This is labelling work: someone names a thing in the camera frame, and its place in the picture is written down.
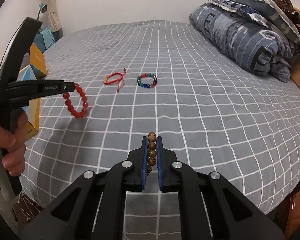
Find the person's left hand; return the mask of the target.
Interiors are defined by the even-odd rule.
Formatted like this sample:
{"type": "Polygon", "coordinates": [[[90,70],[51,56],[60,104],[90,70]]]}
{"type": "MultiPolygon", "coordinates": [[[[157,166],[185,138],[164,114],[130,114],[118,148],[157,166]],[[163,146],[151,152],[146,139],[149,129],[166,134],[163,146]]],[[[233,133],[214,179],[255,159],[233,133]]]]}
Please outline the person's left hand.
{"type": "Polygon", "coordinates": [[[19,114],[16,124],[17,127],[13,133],[0,126],[0,148],[8,152],[2,159],[2,165],[13,177],[21,175],[25,169],[27,115],[24,111],[19,114]]]}

